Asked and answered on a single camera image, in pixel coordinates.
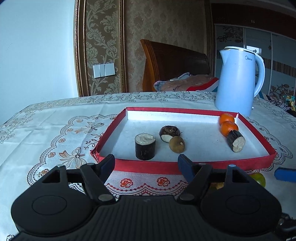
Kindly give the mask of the green tomato fruit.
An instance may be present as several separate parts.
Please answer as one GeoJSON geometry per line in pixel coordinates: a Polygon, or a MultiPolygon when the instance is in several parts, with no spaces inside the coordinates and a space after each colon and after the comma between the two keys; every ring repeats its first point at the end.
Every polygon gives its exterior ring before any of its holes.
{"type": "Polygon", "coordinates": [[[252,179],[254,179],[257,183],[259,183],[262,187],[265,188],[266,186],[266,180],[262,173],[253,173],[249,175],[252,179]]]}

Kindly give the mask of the brown kiwi fruit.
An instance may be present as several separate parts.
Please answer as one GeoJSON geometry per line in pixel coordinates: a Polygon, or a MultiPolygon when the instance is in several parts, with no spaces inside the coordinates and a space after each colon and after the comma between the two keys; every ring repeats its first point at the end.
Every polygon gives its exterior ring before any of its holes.
{"type": "Polygon", "coordinates": [[[185,151],[185,141],[179,136],[172,137],[169,147],[174,153],[180,154],[185,151]]]}

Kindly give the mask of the dark sugarcane piece small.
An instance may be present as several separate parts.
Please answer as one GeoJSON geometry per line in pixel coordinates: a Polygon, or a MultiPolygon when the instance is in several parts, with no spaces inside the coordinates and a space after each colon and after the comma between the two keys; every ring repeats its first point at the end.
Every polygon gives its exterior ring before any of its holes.
{"type": "Polygon", "coordinates": [[[245,138],[237,130],[230,131],[226,140],[231,150],[235,153],[242,151],[245,145],[245,138]]]}

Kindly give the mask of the orange mandarin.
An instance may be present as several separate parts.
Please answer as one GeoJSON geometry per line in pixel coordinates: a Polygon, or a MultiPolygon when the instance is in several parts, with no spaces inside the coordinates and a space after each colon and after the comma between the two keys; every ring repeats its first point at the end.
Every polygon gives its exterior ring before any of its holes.
{"type": "Polygon", "coordinates": [[[232,121],[225,121],[221,124],[220,126],[220,132],[222,133],[222,135],[224,137],[227,137],[227,135],[233,131],[233,130],[236,130],[238,131],[239,128],[238,126],[236,125],[236,123],[232,122],[232,121]]]}
{"type": "Polygon", "coordinates": [[[221,114],[220,117],[219,117],[219,125],[222,125],[222,123],[224,123],[226,121],[230,121],[232,123],[235,123],[234,116],[229,114],[229,113],[221,114]]]}

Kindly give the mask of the small potato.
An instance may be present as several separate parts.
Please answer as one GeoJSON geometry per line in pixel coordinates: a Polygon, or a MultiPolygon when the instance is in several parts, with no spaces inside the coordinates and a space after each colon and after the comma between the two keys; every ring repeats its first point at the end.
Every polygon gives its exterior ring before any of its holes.
{"type": "Polygon", "coordinates": [[[219,190],[219,189],[221,189],[223,187],[224,187],[224,182],[211,183],[210,190],[211,191],[216,191],[216,190],[219,190]]]}

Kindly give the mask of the floral lace tablecloth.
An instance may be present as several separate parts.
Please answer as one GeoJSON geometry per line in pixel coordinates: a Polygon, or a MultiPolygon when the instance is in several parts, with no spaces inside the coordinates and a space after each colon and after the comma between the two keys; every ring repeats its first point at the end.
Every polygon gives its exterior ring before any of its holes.
{"type": "MultiPolygon", "coordinates": [[[[11,205],[26,189],[58,164],[75,169],[91,163],[90,152],[106,128],[126,107],[214,110],[212,92],[143,92],[106,94],[32,104],[1,125],[1,240],[17,234],[11,205]]],[[[255,98],[248,121],[277,151],[261,169],[266,189],[295,217],[295,184],[279,181],[277,168],[295,168],[295,117],[255,98]]]]}

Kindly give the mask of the red shallow cardboard tray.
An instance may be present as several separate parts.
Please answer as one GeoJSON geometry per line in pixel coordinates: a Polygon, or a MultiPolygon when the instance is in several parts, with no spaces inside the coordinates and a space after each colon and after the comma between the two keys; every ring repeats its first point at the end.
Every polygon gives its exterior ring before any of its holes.
{"type": "Polygon", "coordinates": [[[159,135],[162,127],[175,126],[185,142],[183,154],[195,163],[210,164],[217,169],[234,164],[245,171],[268,168],[276,157],[272,145],[244,116],[231,113],[245,138],[242,150],[232,151],[220,132],[221,114],[217,110],[127,107],[108,126],[91,156],[100,162],[112,154],[116,171],[178,175],[179,155],[159,135]],[[156,139],[155,154],[150,160],[140,160],[135,155],[135,137],[141,133],[156,139]]]}

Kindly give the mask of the striped colourful bedding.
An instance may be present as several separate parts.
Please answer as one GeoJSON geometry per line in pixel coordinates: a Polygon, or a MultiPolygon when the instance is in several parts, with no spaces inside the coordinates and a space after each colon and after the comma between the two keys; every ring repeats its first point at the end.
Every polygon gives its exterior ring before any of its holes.
{"type": "Polygon", "coordinates": [[[272,104],[283,109],[284,111],[286,111],[290,115],[296,117],[296,115],[295,115],[295,96],[284,95],[284,96],[278,98],[278,97],[266,95],[262,92],[260,92],[257,96],[266,100],[266,101],[271,102],[272,104]]]}

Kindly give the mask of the white electric kettle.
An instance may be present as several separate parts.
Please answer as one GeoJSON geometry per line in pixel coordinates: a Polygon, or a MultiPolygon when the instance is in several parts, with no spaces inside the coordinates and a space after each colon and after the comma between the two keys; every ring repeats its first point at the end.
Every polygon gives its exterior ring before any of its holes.
{"type": "Polygon", "coordinates": [[[254,98],[264,84],[264,61],[259,54],[235,46],[225,47],[220,54],[222,69],[215,106],[220,111],[250,116],[254,98]]]}

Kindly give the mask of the floral pillow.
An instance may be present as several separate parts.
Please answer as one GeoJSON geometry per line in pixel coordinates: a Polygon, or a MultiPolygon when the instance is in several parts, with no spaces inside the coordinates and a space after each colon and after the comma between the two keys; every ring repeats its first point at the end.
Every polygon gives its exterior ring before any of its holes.
{"type": "Polygon", "coordinates": [[[219,79],[208,74],[191,75],[189,72],[177,78],[154,83],[156,92],[161,91],[209,91],[217,89],[219,79]]]}

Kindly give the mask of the wooden bed headboard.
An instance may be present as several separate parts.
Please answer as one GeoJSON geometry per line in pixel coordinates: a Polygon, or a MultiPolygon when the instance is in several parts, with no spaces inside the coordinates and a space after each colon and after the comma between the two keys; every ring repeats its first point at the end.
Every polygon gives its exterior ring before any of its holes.
{"type": "Polygon", "coordinates": [[[211,73],[206,54],[146,39],[141,39],[140,43],[146,56],[144,92],[155,91],[154,83],[159,80],[168,81],[186,72],[192,75],[211,73]]]}

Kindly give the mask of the white wall switch panel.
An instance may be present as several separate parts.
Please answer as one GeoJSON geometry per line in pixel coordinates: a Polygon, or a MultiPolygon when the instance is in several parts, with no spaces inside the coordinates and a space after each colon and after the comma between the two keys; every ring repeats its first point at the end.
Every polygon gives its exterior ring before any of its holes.
{"type": "Polygon", "coordinates": [[[94,78],[101,78],[101,77],[115,75],[114,63],[93,65],[93,75],[94,75],[94,78]]]}

